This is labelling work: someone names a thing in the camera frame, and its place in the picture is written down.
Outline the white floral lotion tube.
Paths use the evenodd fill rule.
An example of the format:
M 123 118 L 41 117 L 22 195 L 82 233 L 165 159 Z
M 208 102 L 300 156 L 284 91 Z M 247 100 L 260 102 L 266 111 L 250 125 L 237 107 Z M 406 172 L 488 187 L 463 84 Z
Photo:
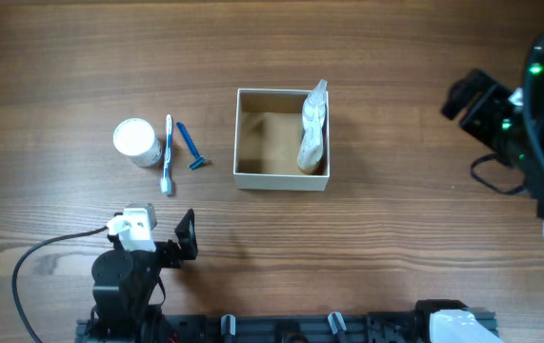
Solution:
M 306 102 L 302 111 L 303 136 L 297 156 L 299 169 L 306 174 L 314 174 L 323 155 L 323 125 L 325 108 Z

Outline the dark mouthwash spray bottle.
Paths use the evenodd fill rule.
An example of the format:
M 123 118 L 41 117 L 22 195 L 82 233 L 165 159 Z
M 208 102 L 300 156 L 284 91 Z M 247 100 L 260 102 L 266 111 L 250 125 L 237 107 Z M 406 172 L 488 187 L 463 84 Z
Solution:
M 302 108 L 302 128 L 306 131 L 313 124 L 324 126 L 327 114 L 328 81 L 321 79 L 318 85 L 307 95 Z

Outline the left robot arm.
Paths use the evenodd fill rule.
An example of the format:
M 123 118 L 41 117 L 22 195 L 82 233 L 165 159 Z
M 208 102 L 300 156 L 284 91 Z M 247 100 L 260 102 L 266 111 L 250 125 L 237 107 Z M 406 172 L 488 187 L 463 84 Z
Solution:
M 162 270 L 179 269 L 198 255 L 194 211 L 187 210 L 176 226 L 176 242 L 155 242 L 151 231 L 156 224 L 151 204 L 132 204 L 107 223 L 113 249 L 91 267 L 95 306 L 84 330 L 85 342 L 178 340 L 161 306 L 150 299 L 155 288 L 163 287 Z

